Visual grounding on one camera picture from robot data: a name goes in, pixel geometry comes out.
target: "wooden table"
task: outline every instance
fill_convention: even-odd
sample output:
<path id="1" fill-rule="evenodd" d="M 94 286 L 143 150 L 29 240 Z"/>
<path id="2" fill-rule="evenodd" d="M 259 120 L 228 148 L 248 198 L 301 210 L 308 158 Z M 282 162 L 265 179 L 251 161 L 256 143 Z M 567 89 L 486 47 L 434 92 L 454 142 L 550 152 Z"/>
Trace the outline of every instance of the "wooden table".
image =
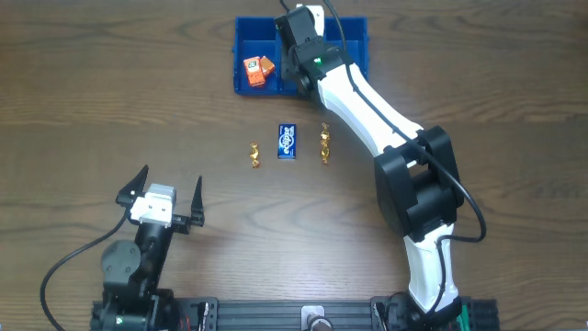
<path id="1" fill-rule="evenodd" d="M 392 106 L 451 135 L 488 219 L 452 244 L 460 293 L 496 298 L 503 329 L 588 318 L 588 6 L 574 0 L 336 0 L 367 16 L 370 82 Z M 0 3 L 0 324 L 48 330 L 39 285 L 105 233 L 143 165 L 187 212 L 204 177 L 207 221 L 177 235 L 161 287 L 221 299 L 366 299 L 407 288 L 402 240 L 383 222 L 373 161 L 333 113 L 232 88 L 235 16 L 276 1 L 5 0 Z M 319 156 L 331 124 L 331 164 Z M 276 159 L 277 125 L 299 157 Z M 260 146 L 253 170 L 249 142 Z M 476 234 L 469 207 L 458 234 Z M 107 243 L 132 239 L 125 224 Z M 49 305 L 88 328 L 102 244 L 51 279 Z"/>

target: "orange box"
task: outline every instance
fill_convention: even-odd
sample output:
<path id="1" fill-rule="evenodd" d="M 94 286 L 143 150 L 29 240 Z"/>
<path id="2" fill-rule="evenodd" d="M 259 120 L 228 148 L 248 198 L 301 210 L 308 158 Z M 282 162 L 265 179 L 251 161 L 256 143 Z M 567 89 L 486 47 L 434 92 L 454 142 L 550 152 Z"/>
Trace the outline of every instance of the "orange box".
<path id="1" fill-rule="evenodd" d="M 276 66 L 265 56 L 259 60 L 259 63 L 261 64 L 261 72 L 264 73 L 264 77 L 268 77 L 276 70 Z"/>
<path id="2" fill-rule="evenodd" d="M 264 87 L 266 85 L 266 78 L 261 70 L 259 56 L 251 59 L 243 60 L 245 72 L 247 73 L 247 80 L 251 87 Z"/>

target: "black cable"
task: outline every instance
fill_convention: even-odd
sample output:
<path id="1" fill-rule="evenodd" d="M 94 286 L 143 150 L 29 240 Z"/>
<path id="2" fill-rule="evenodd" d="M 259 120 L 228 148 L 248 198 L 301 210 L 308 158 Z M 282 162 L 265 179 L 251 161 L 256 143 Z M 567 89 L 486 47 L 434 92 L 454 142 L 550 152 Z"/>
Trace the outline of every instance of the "black cable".
<path id="1" fill-rule="evenodd" d="M 122 224 L 127 219 L 127 216 L 128 216 L 128 214 L 125 211 L 125 213 L 122 215 L 122 218 L 120 219 L 119 223 L 117 223 L 117 225 L 112 230 L 108 231 L 107 234 L 104 234 L 103 236 L 99 237 L 95 241 L 93 241 L 89 244 L 83 245 L 80 248 L 74 250 L 72 253 L 68 254 L 67 256 L 62 258 L 59 262 L 57 262 L 53 267 L 51 267 L 49 269 L 49 271 L 47 271 L 47 275 L 45 275 L 45 278 L 43 278 L 43 282 L 40 284 L 40 305 L 43 308 L 43 312 L 45 312 L 47 319 L 49 319 L 49 322 L 51 322 L 51 324 L 53 325 L 53 327 L 55 327 L 55 329 L 57 329 L 59 331 L 65 331 L 65 329 L 61 325 L 59 325 L 59 323 L 57 323 L 57 321 L 55 320 L 55 318 L 53 317 L 53 315 L 49 311 L 49 307 L 47 306 L 47 300 L 45 299 L 45 291 L 47 290 L 47 283 L 49 282 L 49 279 L 51 278 L 51 276 L 53 275 L 55 270 L 57 270 L 59 267 L 64 265 L 67 261 L 76 257 L 77 255 L 84 252 L 85 250 L 102 243 L 103 241 L 108 239 L 111 235 L 113 235 L 116 231 L 118 231 L 120 229 L 120 227 L 122 226 Z"/>
<path id="2" fill-rule="evenodd" d="M 329 0 L 322 0 L 322 1 L 329 8 L 329 11 L 331 11 L 331 14 L 334 17 L 334 20 L 337 23 L 337 27 L 339 28 L 339 33 L 341 34 L 341 41 L 343 43 L 343 50 L 345 52 L 347 52 L 347 41 L 345 40 L 343 26 L 341 25 L 341 19 L 337 15 L 336 10 L 334 9 L 333 5 L 331 5 L 331 2 Z M 359 90 L 359 88 L 357 87 L 356 83 L 353 80 L 353 76 L 351 75 L 351 70 L 349 69 L 349 64 L 347 64 L 345 66 L 345 69 L 347 71 L 347 76 L 349 77 L 349 82 L 351 83 L 351 86 L 353 87 L 354 92 L 356 92 L 364 100 L 364 102 L 366 102 L 366 104 L 370 108 L 372 108 L 388 126 L 390 126 L 392 128 L 392 130 L 394 132 L 398 133 L 398 135 L 400 135 L 412 148 L 414 148 L 422 157 L 424 157 L 429 163 L 431 163 L 437 169 L 437 171 L 439 171 L 439 173 L 441 173 L 441 175 L 443 177 L 445 177 L 449 182 L 451 182 L 451 185 L 457 191 L 459 191 L 459 193 L 461 193 L 461 195 L 463 195 L 464 199 L 469 203 L 471 208 L 474 210 L 476 217 L 478 217 L 478 221 L 480 222 L 480 235 L 478 237 L 466 237 L 466 236 L 460 236 L 460 235 L 441 235 L 439 238 L 437 238 L 436 248 L 437 248 L 437 252 L 439 254 L 439 260 L 441 262 L 441 285 L 440 285 L 439 294 L 437 296 L 437 299 L 435 300 L 435 303 L 433 304 L 433 307 L 429 310 L 429 312 L 427 312 L 427 315 L 433 314 L 435 312 L 436 307 L 441 302 L 441 298 L 443 297 L 443 293 L 445 292 L 446 269 L 445 269 L 445 259 L 443 258 L 443 248 L 441 246 L 441 243 L 444 240 L 456 240 L 456 241 L 464 242 L 464 243 L 479 243 L 486 236 L 486 221 L 484 220 L 484 215 L 482 214 L 480 207 L 478 206 L 476 201 L 473 199 L 473 197 L 469 194 L 469 192 L 466 190 L 466 188 L 464 188 L 463 185 L 461 185 L 461 183 L 459 183 L 459 181 L 455 177 L 453 177 L 447 171 L 447 169 L 445 169 L 445 167 L 443 165 L 441 165 L 441 163 L 436 158 L 434 158 L 421 145 L 419 145 L 416 141 L 411 139 L 407 134 L 402 132 L 396 125 L 394 125 L 390 120 L 388 120 L 388 118 L 386 118 L 379 111 L 379 109 L 376 106 L 374 106 L 374 104 L 371 103 L 371 101 L 369 101 L 369 99 L 366 96 L 364 96 L 363 93 L 361 93 L 361 91 Z"/>
<path id="3" fill-rule="evenodd" d="M 286 9 L 286 12 L 290 11 L 290 8 L 288 8 L 288 6 L 286 6 L 286 4 L 284 4 L 284 0 L 279 0 L 279 3 L 284 7 L 284 9 Z"/>

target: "gold candy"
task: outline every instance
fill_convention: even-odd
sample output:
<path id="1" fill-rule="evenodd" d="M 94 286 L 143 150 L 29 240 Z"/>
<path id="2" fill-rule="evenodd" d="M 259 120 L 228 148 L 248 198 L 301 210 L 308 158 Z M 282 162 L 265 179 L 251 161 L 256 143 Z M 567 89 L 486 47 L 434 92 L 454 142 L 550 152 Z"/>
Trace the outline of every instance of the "gold candy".
<path id="1" fill-rule="evenodd" d="M 251 153 L 249 153 L 249 157 L 251 157 L 252 166 L 254 169 L 257 169 L 261 163 L 259 162 L 259 151 L 257 150 L 257 143 L 251 142 Z"/>
<path id="2" fill-rule="evenodd" d="M 326 165 L 329 164 L 329 156 L 331 155 L 331 152 L 329 151 L 329 141 L 331 140 L 331 133 L 329 133 L 327 131 L 327 128 L 329 128 L 329 126 L 327 125 L 327 123 L 323 123 L 322 124 L 322 132 L 321 132 L 321 157 L 322 157 L 322 162 Z"/>

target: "blue tray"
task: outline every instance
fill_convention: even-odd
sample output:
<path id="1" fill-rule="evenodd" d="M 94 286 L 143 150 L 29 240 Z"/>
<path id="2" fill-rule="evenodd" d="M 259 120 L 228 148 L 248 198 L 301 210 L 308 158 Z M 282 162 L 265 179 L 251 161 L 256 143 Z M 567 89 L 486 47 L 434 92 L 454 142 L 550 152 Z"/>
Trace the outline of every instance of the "blue tray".
<path id="1" fill-rule="evenodd" d="M 365 17 L 341 17 L 341 23 L 347 38 L 347 51 L 368 79 L 368 20 Z M 324 39 L 326 42 L 341 46 L 339 29 L 332 17 L 324 21 Z M 298 88 L 293 81 L 281 79 L 280 64 L 282 40 L 274 24 L 273 17 L 237 17 L 235 19 L 235 45 L 232 81 L 235 93 L 243 96 L 296 96 Z M 276 65 L 263 88 L 250 87 L 243 68 L 243 60 L 254 56 L 266 56 Z"/>

